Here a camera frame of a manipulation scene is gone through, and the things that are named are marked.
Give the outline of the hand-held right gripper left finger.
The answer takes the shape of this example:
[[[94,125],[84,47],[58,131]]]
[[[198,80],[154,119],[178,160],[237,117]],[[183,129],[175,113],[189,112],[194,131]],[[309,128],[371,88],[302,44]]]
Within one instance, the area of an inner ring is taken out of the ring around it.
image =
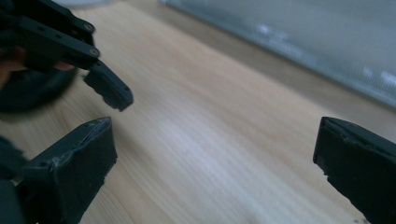
[[[22,166],[37,224],[78,224],[117,162],[111,118],[94,119]]]

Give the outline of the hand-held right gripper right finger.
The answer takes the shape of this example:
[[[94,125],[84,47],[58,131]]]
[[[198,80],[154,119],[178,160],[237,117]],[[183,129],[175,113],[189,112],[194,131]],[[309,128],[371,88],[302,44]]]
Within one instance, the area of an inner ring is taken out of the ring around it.
[[[313,163],[371,224],[396,224],[395,143],[354,123],[324,117]]]

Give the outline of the black slipper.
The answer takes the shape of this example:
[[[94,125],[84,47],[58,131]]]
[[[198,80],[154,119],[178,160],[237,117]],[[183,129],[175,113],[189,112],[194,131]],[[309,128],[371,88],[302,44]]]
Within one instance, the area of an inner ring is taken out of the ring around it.
[[[55,100],[70,86],[76,73],[77,68],[14,72],[0,90],[0,113],[20,113]]]

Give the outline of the metal shoe rack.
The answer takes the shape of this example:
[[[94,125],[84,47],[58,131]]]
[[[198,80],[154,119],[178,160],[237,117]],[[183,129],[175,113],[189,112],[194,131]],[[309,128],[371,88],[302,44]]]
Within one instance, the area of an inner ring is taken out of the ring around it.
[[[396,109],[396,0],[159,0]]]

